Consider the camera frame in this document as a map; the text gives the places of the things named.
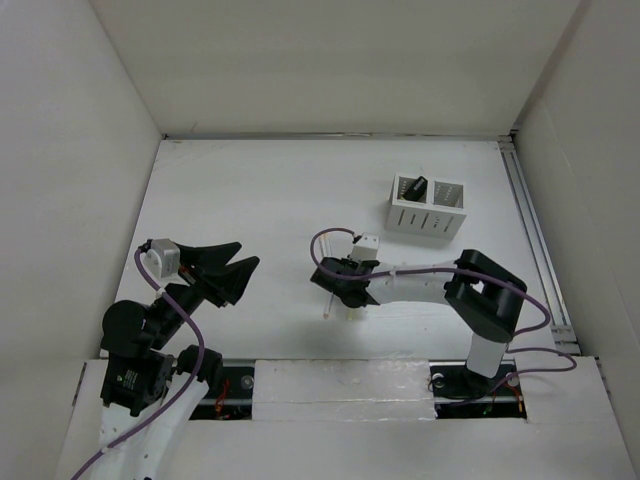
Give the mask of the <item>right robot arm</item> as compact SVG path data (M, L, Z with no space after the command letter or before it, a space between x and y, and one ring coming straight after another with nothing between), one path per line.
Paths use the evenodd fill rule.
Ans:
M396 302L451 307L472 331L465 365L454 376L453 397L460 400L485 396L497 384L527 290L511 272L469 249L430 266L325 257L310 281L352 309Z

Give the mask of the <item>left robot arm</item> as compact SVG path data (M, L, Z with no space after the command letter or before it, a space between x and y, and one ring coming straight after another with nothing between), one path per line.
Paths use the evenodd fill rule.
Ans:
M259 259L236 260L240 249L149 239L135 250L155 299L119 300L103 316L98 450L74 478L160 479L189 420L250 419L253 365L225 364L192 318L203 303L241 299Z

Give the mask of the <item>thin white yellow pencil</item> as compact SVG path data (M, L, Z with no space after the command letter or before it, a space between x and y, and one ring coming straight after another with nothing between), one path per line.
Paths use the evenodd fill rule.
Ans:
M349 321L358 321L365 318L364 309L349 309L346 314L346 319Z

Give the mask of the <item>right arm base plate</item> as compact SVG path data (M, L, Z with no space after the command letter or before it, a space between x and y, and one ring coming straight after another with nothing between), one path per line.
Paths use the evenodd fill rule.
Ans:
M471 372L462 361L431 362L428 390L433 394L438 420L526 419L527 412L519 379L497 384L514 373L513 361L503 362L493 378Z

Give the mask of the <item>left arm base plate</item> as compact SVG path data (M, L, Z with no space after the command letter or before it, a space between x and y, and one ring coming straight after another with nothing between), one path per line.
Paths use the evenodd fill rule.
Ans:
M254 360L225 360L222 377L196 406L191 420L236 421L252 418Z

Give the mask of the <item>yellow cap black highlighter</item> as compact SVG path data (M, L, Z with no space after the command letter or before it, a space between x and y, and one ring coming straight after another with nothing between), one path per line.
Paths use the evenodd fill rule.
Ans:
M428 180L423 176L416 178L403 192L402 199L418 202L427 192Z

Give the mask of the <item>white pen brown tip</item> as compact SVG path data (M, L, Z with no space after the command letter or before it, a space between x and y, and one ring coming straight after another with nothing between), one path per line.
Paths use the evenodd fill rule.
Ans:
M333 305L333 294L329 294L326 298L324 309L323 309L323 318L328 319L331 315L332 305Z

